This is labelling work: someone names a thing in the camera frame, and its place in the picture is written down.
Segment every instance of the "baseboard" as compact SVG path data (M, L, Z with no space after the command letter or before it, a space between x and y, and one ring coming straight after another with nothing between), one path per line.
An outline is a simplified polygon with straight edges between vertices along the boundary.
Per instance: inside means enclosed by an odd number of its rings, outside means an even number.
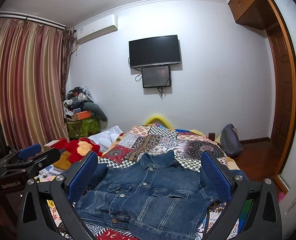
M240 143L241 144L248 144L248 143L263 142L263 141L270 141L270 138L263 137L263 138L256 138L256 139L250 139L250 140L242 140L242 141L240 141Z

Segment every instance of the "patchwork quilt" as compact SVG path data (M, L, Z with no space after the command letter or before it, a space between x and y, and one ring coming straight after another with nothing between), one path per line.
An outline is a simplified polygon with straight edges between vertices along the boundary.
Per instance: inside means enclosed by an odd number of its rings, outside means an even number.
M170 130L161 125L135 126L129 132L121 134L114 147L99 158L98 163L108 163L112 168L126 168L140 160L144 153L159 155L173 150L177 161L185 168L199 171L201 154L205 150L214 153L221 164L228 167L223 150L216 142L188 130ZM220 216L226 203L215 202L208 211L204 221L198 225L195 240L201 240ZM129 232L114 231L97 225L86 224L97 239L137 240ZM239 221L236 222L229 238L238 233ZM59 222L59 231L68 239L66 230Z

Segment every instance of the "curtain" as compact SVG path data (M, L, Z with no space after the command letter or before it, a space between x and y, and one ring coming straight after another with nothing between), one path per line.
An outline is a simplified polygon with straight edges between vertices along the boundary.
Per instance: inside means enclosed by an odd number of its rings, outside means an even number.
M61 103L63 31L0 18L0 123L17 149L68 138Z
M72 46L75 41L73 27L67 26L63 34L63 46L62 46L62 67L61 67L61 101L66 99L66 84L69 74L69 66L71 59Z

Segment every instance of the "wooden door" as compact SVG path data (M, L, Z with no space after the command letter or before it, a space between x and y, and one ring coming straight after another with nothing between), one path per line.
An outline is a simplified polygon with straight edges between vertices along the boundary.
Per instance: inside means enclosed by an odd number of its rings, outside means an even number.
M292 114L293 84L290 57L280 25L268 28L267 33L272 49L276 81L276 103L271 143L280 152L283 152Z

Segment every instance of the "bag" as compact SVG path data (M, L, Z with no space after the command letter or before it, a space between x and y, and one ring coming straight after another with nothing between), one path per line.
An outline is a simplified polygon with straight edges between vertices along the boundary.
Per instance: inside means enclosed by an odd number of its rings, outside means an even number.
M237 132L232 124L228 124L223 128L220 143L222 150L229 157L236 156L243 150Z

